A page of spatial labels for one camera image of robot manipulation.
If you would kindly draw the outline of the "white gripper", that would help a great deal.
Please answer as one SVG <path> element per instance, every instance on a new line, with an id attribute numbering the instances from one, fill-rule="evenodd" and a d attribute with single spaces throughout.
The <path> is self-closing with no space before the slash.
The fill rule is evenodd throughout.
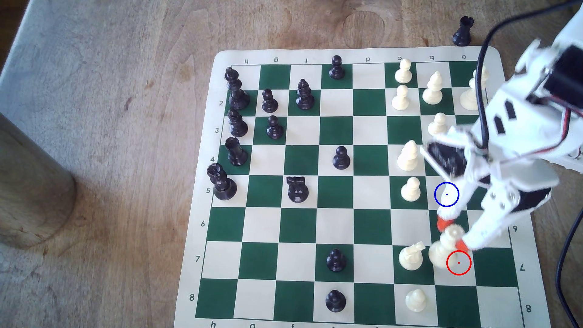
<path id="1" fill-rule="evenodd" d="M 441 183 L 437 229 L 443 232 L 453 224 L 477 187 L 484 187 L 487 192 L 480 203 L 484 212 L 455 244 L 457 250 L 482 249 L 509 226 L 512 214 L 530 214 L 549 201 L 558 183 L 558 175 L 544 160 L 502 162 L 470 155 L 469 176 Z"/>

